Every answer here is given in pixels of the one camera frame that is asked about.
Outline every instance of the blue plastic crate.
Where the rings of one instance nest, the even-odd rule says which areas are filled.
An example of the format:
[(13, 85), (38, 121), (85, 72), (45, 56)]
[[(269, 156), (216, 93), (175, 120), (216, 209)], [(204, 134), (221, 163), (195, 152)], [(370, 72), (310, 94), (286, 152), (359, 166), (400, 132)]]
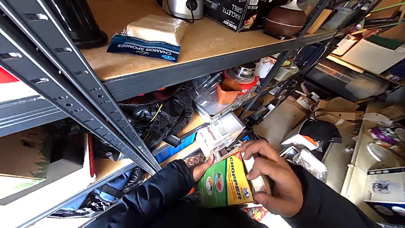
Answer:
[(185, 147), (189, 146), (190, 144), (192, 144), (194, 142), (194, 138), (196, 136), (196, 133), (188, 136), (187, 138), (183, 139), (181, 144), (178, 145), (176, 148), (174, 148), (173, 146), (167, 148), (166, 150), (158, 153), (157, 155), (155, 155), (156, 160), (160, 163), (166, 159), (168, 159), (169, 157), (171, 157), (173, 154), (181, 151), (182, 149), (184, 149)]

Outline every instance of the person's right hand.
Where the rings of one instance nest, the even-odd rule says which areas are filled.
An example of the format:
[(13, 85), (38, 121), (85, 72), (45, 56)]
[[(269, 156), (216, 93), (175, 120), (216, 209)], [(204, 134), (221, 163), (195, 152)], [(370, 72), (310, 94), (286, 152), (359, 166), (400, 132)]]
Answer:
[(254, 194), (254, 199), (273, 214), (284, 217), (296, 215), (303, 205), (303, 193), (301, 182), (288, 163), (265, 140), (243, 142), (239, 150), (245, 153), (244, 159), (255, 153), (265, 157), (255, 159), (252, 170), (246, 175), (248, 180), (264, 174), (275, 182), (271, 196), (258, 192)]

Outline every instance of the black jacket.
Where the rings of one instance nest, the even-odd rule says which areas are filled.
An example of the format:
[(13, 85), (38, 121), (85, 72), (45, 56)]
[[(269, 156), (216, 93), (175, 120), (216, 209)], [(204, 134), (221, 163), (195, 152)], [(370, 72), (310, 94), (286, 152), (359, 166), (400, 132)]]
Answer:
[[(378, 228), (349, 200), (313, 177), (300, 166), (292, 166), (299, 177), (304, 204), (298, 214), (284, 218), (293, 228)], [(182, 160), (175, 160), (129, 191), (111, 210), (88, 227), (264, 227), (237, 206), (201, 209), (193, 196), (186, 196), (194, 179)]]

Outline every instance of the black cable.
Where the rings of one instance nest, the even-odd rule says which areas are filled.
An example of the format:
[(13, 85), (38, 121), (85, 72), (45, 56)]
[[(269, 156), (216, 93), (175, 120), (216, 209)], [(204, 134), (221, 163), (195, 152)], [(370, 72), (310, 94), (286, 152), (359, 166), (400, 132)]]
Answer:
[(170, 13), (170, 15), (172, 15), (172, 17), (174, 17), (174, 18), (176, 18), (176, 19), (180, 19), (180, 20), (186, 21), (186, 22), (188, 22), (188, 23), (194, 24), (194, 13), (193, 13), (193, 10), (192, 10), (192, 7), (191, 7), (191, 4), (190, 4), (189, 0), (187, 0), (187, 2), (186, 2), (186, 7), (187, 7), (187, 3), (188, 3), (188, 5), (190, 6), (192, 21), (189, 21), (188, 19), (185, 19), (185, 18), (181, 18), (181, 17), (175, 16), (175, 15), (172, 13), (172, 10), (170, 9), (169, 1), (166, 0), (167, 9), (169, 10), (169, 13)]

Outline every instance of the silver case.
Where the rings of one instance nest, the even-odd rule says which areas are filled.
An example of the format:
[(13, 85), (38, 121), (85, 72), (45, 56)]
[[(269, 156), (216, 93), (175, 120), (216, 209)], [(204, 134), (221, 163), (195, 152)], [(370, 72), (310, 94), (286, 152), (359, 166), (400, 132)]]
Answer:
[(248, 93), (243, 95), (238, 95), (236, 99), (231, 104), (219, 104), (218, 100), (216, 102), (208, 103), (205, 106), (195, 104), (195, 111), (204, 118), (207, 123), (212, 123), (220, 119), (223, 115), (232, 112), (239, 108), (244, 101), (249, 99), (251, 95), (256, 90), (256, 86), (253, 86)]
[[(173, 15), (180, 18), (192, 19), (191, 11), (185, 5), (187, 0), (167, 0)], [(167, 1), (163, 0), (163, 9), (170, 14)], [(197, 9), (193, 11), (194, 19), (201, 19), (204, 16), (204, 0), (197, 0)]]

